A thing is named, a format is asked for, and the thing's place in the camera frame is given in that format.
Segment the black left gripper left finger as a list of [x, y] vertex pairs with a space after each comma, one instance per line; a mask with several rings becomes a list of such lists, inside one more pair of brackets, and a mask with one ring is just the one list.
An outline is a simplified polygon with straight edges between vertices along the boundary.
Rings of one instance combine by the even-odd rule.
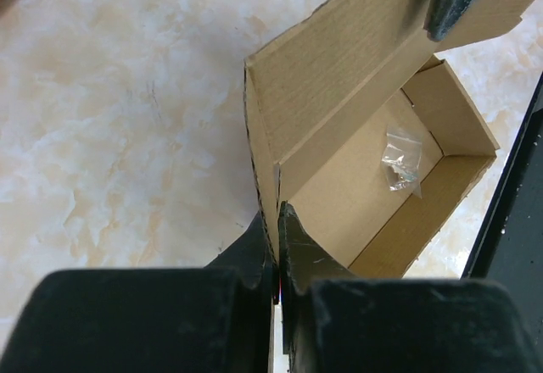
[[264, 221], [202, 268], [59, 270], [34, 289], [4, 372], [269, 372], [277, 267]]

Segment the brown cardboard box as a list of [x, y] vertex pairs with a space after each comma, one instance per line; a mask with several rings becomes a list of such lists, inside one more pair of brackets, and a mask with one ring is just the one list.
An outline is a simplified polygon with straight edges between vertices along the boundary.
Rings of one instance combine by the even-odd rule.
[[[475, 0], [433, 42], [424, 29], [431, 0], [327, 0], [248, 57], [245, 120], [271, 241], [289, 202], [355, 274], [403, 276], [499, 147], [437, 53], [509, 32], [533, 1]], [[421, 198], [389, 190], [389, 126], [422, 143]]]

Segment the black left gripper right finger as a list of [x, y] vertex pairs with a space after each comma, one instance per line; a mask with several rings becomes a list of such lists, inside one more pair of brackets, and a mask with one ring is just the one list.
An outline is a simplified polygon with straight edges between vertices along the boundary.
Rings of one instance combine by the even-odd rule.
[[283, 349], [292, 372], [539, 372], [508, 293], [473, 279], [366, 279], [294, 207], [278, 216]]

